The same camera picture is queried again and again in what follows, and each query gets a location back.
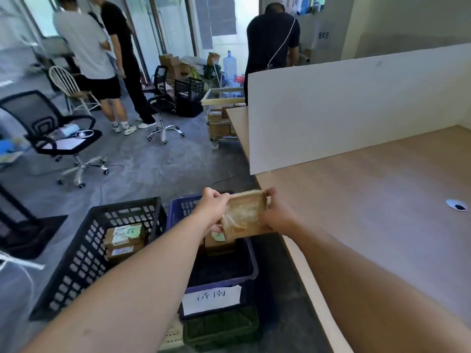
wooden table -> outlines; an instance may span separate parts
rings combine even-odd
[[[247,107],[228,110],[249,159]],[[308,223],[413,284],[471,327],[471,131],[460,126],[256,175]],[[299,248],[284,237],[335,352],[351,352]]]

black shorts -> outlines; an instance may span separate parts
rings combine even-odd
[[[98,100],[121,98],[121,84],[117,76],[109,79],[88,79],[87,90]]]

black t-shirt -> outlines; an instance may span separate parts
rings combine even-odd
[[[261,14],[250,21],[247,27],[249,59],[245,73],[249,74],[266,69],[271,57],[283,44],[288,33],[289,37],[286,43],[271,61],[273,68],[286,67],[288,47],[299,46],[301,28],[298,20],[295,21],[295,18],[288,13],[278,12]]]
[[[101,19],[108,32],[111,35],[117,35],[121,45],[123,57],[127,54],[134,54],[132,49],[131,30],[128,27],[126,17],[121,9],[115,4],[106,1],[101,6]]]

white t-shirt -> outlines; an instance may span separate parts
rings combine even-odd
[[[88,79],[109,79],[116,73],[100,43],[108,41],[97,21],[88,14],[59,11],[54,14],[57,33],[65,38]]]

green crate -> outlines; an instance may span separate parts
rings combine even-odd
[[[255,306],[193,318],[183,325],[183,342],[197,352],[213,351],[233,344],[253,343],[261,337]]]

